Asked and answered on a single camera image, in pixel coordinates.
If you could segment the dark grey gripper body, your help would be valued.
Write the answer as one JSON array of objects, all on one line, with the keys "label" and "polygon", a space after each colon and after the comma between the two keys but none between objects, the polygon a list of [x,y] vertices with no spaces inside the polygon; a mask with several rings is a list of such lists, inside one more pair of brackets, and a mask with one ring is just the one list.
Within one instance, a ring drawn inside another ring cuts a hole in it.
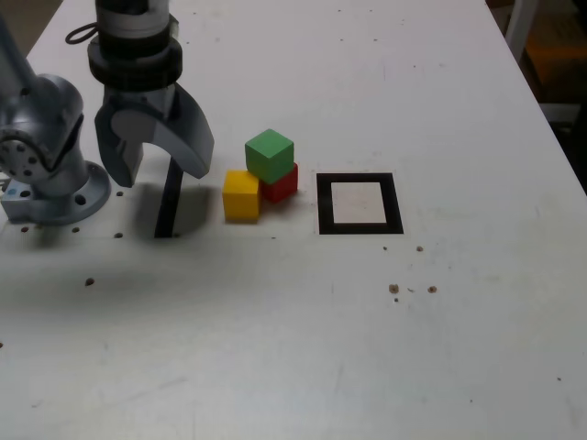
[{"label": "dark grey gripper body", "polygon": [[102,105],[102,120],[110,120],[114,113],[129,105],[147,107],[149,110],[160,114],[165,121],[174,121],[180,118],[180,101],[177,85],[171,84],[163,89],[129,92],[104,86],[104,99]]}]

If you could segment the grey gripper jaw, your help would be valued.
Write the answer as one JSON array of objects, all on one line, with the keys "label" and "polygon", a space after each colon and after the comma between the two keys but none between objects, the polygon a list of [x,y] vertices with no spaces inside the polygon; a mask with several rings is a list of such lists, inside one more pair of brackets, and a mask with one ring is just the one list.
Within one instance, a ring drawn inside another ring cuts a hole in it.
[{"label": "grey gripper jaw", "polygon": [[199,104],[179,84],[144,93],[137,101],[124,100],[112,116],[112,129],[127,180],[136,178],[145,144],[166,151],[197,179],[209,172],[215,145],[211,128]]},{"label": "grey gripper jaw", "polygon": [[97,112],[94,124],[101,160],[112,179],[122,187],[135,184],[138,168],[143,158],[143,146],[128,135],[120,136],[114,130],[117,110],[111,104],[103,104]]}]

